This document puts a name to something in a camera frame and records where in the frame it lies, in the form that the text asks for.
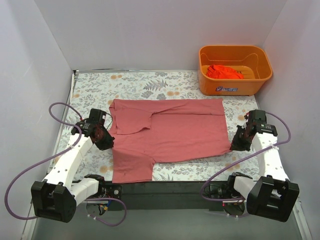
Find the orange t shirt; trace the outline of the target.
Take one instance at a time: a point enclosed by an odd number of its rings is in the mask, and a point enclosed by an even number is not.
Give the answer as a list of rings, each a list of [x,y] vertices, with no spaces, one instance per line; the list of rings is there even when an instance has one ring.
[[[206,76],[212,79],[244,79],[244,75],[235,69],[217,64],[212,64],[207,68]]]

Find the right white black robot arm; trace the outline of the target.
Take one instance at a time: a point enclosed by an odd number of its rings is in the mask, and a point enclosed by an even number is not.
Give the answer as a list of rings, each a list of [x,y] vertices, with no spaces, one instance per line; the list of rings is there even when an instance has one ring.
[[[244,117],[246,123],[237,126],[230,146],[232,151],[255,150],[258,181],[243,173],[232,173],[227,180],[226,192],[232,199],[243,197],[249,214],[286,222],[300,189],[285,173],[279,155],[278,132],[274,125],[267,123],[266,114],[259,109],[249,111]]]

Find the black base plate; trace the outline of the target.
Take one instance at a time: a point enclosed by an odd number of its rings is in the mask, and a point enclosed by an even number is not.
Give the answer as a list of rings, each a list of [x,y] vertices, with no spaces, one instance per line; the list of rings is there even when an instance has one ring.
[[[213,181],[201,194],[202,181],[151,181],[142,183],[104,184],[107,198],[119,199],[128,210],[184,210],[201,209],[210,212],[225,212],[243,216],[245,203],[241,200],[222,202],[230,199],[226,181]],[[208,201],[205,196],[219,201]]]

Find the floral patterned table mat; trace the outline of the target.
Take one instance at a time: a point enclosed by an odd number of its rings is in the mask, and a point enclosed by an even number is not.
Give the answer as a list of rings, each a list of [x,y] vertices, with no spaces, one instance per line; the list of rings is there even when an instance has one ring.
[[[109,112],[114,99],[122,100],[178,100],[222,98],[228,138],[232,141],[236,126],[245,123],[244,115],[258,109],[254,96],[205,96],[199,90],[197,71],[127,71],[76,73],[71,84],[69,104],[83,117],[91,108]],[[206,181],[219,170],[252,154],[253,151],[233,151],[178,163],[156,163],[153,181]],[[233,172],[259,179],[257,157],[239,163],[218,175],[215,181],[226,181]],[[80,163],[73,182],[85,175],[101,175],[107,181],[113,176],[112,151],[100,151],[93,146]]]

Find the pink t shirt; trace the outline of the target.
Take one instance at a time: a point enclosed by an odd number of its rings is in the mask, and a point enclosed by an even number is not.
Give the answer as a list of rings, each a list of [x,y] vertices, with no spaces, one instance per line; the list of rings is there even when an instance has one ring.
[[[109,107],[116,184],[149,182],[157,163],[178,163],[229,152],[223,101],[124,100]]]

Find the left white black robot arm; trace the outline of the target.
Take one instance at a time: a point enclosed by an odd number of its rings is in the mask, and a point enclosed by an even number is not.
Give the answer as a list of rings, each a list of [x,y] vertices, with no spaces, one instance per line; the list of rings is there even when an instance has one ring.
[[[103,110],[91,109],[89,117],[72,128],[66,152],[53,169],[42,181],[33,183],[31,197],[36,217],[68,223],[86,199],[101,200],[106,196],[104,177],[89,174],[78,183],[73,183],[73,179],[92,146],[101,151],[114,146],[115,139],[104,126],[107,116]]]

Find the aluminium rail frame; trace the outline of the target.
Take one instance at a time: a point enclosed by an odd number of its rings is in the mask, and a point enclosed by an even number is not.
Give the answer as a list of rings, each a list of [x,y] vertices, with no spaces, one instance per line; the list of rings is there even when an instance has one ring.
[[[127,207],[112,203],[102,220],[98,207],[83,203],[69,223],[40,218],[28,240],[309,240],[311,234],[299,202],[286,222],[249,215],[232,217],[220,202],[201,198],[200,182],[148,182],[122,186]]]

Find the orange plastic basket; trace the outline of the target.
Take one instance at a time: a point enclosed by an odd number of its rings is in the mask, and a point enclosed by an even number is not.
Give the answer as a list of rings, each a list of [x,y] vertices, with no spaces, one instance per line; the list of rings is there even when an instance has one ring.
[[[211,78],[211,65],[230,67],[243,79]],[[273,75],[265,51],[254,45],[206,45],[198,52],[198,83],[207,96],[252,96]]]

